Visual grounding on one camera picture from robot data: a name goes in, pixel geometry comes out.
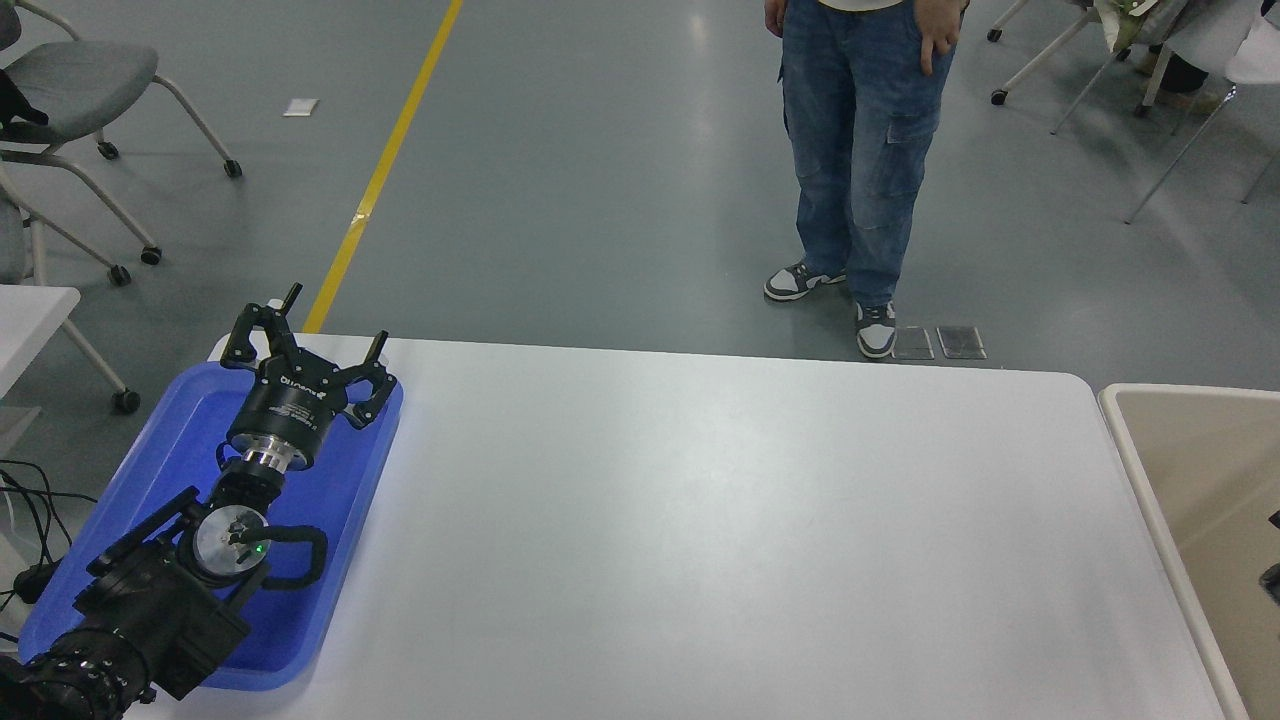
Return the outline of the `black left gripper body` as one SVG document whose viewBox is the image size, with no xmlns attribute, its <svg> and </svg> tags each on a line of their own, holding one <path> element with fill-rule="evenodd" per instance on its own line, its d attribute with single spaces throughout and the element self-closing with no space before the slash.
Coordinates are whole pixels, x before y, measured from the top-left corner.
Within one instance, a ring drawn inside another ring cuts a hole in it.
<svg viewBox="0 0 1280 720">
<path fill-rule="evenodd" d="M 302 350 L 296 359 L 271 355 L 259 364 L 252 389 L 227 439 L 239 454 L 262 439 L 292 448 L 289 469 L 308 469 L 346 404 L 338 365 Z"/>
</svg>

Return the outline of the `person's left hand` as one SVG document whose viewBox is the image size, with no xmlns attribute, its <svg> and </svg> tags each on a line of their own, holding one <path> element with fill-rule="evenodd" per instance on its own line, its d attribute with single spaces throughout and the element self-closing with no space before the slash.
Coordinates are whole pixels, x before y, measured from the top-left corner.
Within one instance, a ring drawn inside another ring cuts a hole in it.
<svg viewBox="0 0 1280 720">
<path fill-rule="evenodd" d="M 913 3 L 914 19 L 922 36 L 919 63 L 924 76 L 933 76 L 934 67 L 952 55 L 968 4 L 969 1 L 954 0 Z"/>
</svg>

